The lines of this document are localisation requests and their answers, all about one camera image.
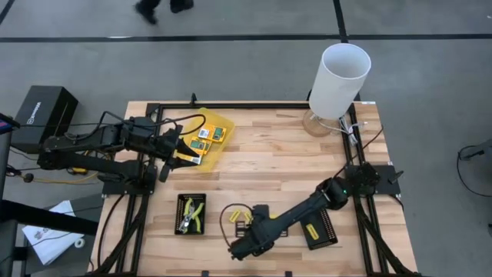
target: black box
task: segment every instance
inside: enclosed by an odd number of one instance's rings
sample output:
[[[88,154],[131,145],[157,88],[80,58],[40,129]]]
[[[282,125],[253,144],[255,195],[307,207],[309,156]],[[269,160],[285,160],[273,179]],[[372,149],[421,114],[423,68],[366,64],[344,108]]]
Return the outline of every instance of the black box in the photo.
[[[12,146],[38,154],[49,136],[68,131],[77,104],[77,99],[64,87],[33,85],[15,116],[21,128],[12,133]]]

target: white paper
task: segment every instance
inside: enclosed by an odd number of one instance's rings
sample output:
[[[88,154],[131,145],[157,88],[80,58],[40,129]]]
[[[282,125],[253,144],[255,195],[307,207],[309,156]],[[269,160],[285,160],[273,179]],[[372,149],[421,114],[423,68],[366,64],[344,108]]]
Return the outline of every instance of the white paper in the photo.
[[[71,207],[71,203],[68,200],[65,200],[55,207],[51,208],[50,211],[75,216],[75,213],[73,212],[73,209]],[[77,239],[80,239],[84,236],[82,234],[68,234],[68,232],[62,232],[36,226],[26,226],[22,229],[22,231],[24,232],[25,237],[29,240],[31,245],[35,245],[33,248],[43,265],[49,265],[50,263],[52,263],[65,250],[67,250],[68,247],[73,245]]]

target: yellow wire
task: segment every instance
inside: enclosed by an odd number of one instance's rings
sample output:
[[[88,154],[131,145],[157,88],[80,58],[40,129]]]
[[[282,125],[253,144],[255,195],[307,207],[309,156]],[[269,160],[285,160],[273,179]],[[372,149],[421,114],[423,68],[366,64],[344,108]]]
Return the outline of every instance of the yellow wire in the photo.
[[[47,183],[55,183],[55,184],[74,184],[77,185],[79,182],[87,181],[91,178],[94,178],[98,173],[91,174],[85,178],[79,179],[79,180],[50,180],[50,179],[41,179],[41,178],[34,178],[32,181],[34,182],[47,182]]]

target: pliers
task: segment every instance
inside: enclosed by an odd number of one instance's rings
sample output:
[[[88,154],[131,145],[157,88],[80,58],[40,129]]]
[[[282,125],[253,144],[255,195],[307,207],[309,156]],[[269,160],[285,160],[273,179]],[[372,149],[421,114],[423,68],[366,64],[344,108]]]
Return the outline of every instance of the pliers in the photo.
[[[188,226],[190,225],[190,221],[195,220],[197,226],[197,232],[201,233],[201,221],[198,215],[203,209],[203,206],[204,203],[200,203],[200,205],[198,205],[198,208],[195,210],[193,199],[191,198],[188,199],[186,205],[184,206],[184,214],[183,214],[184,218],[181,224],[179,225],[179,231],[181,231],[183,234],[186,234],[186,232],[188,231]]]

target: yellow box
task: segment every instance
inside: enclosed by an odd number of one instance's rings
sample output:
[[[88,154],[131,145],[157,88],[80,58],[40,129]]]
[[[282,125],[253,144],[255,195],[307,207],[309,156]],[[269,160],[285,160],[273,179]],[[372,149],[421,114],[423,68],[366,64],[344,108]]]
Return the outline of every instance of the yellow box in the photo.
[[[229,119],[226,119],[220,116],[219,114],[217,114],[216,112],[213,112],[207,108],[200,108],[198,110],[198,113],[205,116],[205,124],[227,129],[227,132],[224,133],[224,136],[222,137],[222,142],[212,143],[206,153],[207,155],[202,156],[201,164],[195,167],[200,171],[210,172],[214,168],[215,163],[221,157],[224,147],[232,138],[232,135],[234,134],[235,124]],[[188,125],[184,127],[183,132],[191,131],[192,129],[200,125],[202,121],[203,118],[194,118],[193,120],[191,120],[191,122]],[[192,132],[191,134],[183,136],[184,143],[186,143],[186,145],[190,145],[191,139],[193,137],[198,137],[199,132],[200,129],[195,132]]]

